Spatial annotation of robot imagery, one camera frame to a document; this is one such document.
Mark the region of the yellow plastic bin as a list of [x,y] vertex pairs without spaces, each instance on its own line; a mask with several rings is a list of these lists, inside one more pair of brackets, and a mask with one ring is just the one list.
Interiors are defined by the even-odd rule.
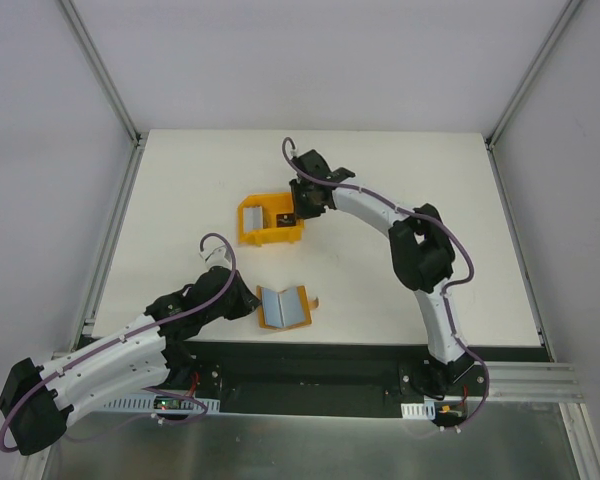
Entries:
[[[250,233],[243,231],[242,210],[246,207],[261,206],[264,212],[264,228]],[[297,219],[295,227],[277,228],[276,215],[294,213],[292,197],[289,192],[254,194],[247,196],[237,208],[238,242],[240,245],[263,246],[274,243],[296,243],[302,239],[304,221]]]

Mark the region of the orange leather card holder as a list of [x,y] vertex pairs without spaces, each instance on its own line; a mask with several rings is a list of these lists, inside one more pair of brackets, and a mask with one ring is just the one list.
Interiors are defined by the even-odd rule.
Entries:
[[259,327],[286,331],[312,324],[312,312],[319,307],[319,298],[310,298],[306,288],[295,286],[283,291],[257,287]]

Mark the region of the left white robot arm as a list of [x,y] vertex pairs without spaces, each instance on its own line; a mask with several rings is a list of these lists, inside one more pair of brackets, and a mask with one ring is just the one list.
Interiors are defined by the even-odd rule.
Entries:
[[38,453],[111,400],[163,383],[184,387],[192,369],[184,342],[212,321],[246,317],[259,304],[239,272],[215,266],[158,297],[114,334],[44,364],[15,363],[0,393],[0,451]]

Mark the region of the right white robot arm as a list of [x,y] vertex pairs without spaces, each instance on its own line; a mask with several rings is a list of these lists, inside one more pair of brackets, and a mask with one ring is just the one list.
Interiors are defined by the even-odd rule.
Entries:
[[466,249],[443,224],[430,204],[411,210],[354,181],[346,169],[329,168],[315,150],[297,155],[286,138],[282,151],[295,171],[290,182],[295,215],[313,219],[328,209],[349,214],[371,226],[389,242],[394,274],[412,291],[424,321],[429,354],[438,364],[430,369],[432,387],[453,394],[466,381],[456,361],[467,354],[454,318],[450,288],[473,279],[475,268]]

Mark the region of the black credit card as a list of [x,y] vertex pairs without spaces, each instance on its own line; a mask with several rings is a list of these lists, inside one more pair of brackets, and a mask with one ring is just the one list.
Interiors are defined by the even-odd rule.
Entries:
[[277,228],[291,228],[297,224],[296,215],[291,213],[279,213],[276,215],[276,227]]

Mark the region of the grey credit card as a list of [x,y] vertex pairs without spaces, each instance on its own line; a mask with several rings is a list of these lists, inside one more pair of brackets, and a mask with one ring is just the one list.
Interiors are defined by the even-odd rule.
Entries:
[[242,210],[243,231],[250,233],[264,228],[264,212],[261,206],[246,207]]

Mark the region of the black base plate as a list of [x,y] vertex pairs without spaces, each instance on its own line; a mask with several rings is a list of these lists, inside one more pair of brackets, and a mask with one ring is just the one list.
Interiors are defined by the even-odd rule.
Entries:
[[193,389],[223,413],[397,418],[429,394],[470,407],[488,390],[476,360],[442,367],[423,346],[190,340],[167,356],[160,388]]

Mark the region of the left aluminium frame post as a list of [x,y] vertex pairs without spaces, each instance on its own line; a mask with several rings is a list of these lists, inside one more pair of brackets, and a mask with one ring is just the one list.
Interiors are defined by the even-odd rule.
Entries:
[[126,136],[134,146],[139,145],[143,139],[142,132],[133,121],[75,2],[58,0],[55,4]]

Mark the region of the aluminium frame post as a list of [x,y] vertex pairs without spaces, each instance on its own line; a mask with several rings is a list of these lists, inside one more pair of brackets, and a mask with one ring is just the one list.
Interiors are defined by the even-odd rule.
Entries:
[[133,121],[75,2],[58,0],[55,4],[126,136],[134,146],[139,145],[143,139],[142,132]]
[[585,4],[586,2],[583,0],[568,0],[564,2],[564,5],[561,7],[548,33],[525,69],[494,127],[485,136],[485,145],[488,151],[492,151],[503,136],[516,112],[521,108],[525,98],[530,94],[534,83],[540,77],[567,29]]

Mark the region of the right aluminium rail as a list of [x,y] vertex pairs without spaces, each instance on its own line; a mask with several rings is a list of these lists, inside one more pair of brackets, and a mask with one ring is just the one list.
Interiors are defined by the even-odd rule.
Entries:
[[489,400],[519,403],[583,403],[569,363],[488,362]]

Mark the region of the right aluminium frame post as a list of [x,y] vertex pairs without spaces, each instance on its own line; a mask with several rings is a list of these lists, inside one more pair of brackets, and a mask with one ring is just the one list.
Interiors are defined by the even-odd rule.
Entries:
[[564,2],[564,5],[561,7],[548,33],[525,69],[494,127],[485,136],[485,145],[488,151],[492,151],[503,136],[516,112],[521,108],[525,98],[530,94],[534,83],[540,77],[567,29],[585,4],[586,2],[583,0],[568,0]]

